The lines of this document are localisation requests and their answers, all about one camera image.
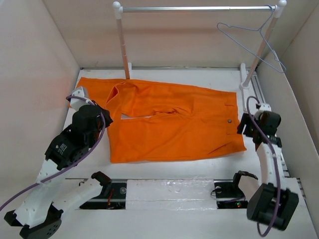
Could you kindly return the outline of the orange trousers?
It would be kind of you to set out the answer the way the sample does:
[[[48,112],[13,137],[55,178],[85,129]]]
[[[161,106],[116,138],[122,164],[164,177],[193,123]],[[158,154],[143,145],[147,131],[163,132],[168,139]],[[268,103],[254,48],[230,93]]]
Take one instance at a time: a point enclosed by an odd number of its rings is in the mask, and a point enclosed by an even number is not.
[[[112,163],[185,161],[245,151],[235,92],[127,79],[81,78],[110,112]]]

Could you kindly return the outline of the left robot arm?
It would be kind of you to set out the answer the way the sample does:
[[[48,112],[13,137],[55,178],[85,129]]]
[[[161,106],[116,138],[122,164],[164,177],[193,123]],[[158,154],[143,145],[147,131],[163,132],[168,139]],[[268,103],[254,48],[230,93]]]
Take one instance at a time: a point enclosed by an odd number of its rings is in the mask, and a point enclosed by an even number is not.
[[[112,122],[108,110],[86,100],[76,109],[72,123],[52,140],[36,182],[6,202],[9,204],[21,194],[29,193],[20,207],[4,216],[10,226],[21,228],[19,235],[23,239],[50,238],[61,226],[67,211],[93,197],[104,198],[111,193],[111,178],[98,171],[65,198],[56,197],[69,171],[97,147]]]

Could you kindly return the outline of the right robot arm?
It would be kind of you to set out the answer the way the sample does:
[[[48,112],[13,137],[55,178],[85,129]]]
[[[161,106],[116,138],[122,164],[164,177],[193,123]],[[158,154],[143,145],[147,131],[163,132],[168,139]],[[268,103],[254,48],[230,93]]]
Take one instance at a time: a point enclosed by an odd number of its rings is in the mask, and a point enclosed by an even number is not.
[[[238,171],[230,184],[236,196],[244,194],[248,201],[246,215],[258,225],[284,231],[299,203],[297,193],[285,185],[281,164],[282,141],[276,136],[281,116],[271,111],[244,113],[237,127],[238,134],[252,138],[260,161],[261,178],[247,171]]]

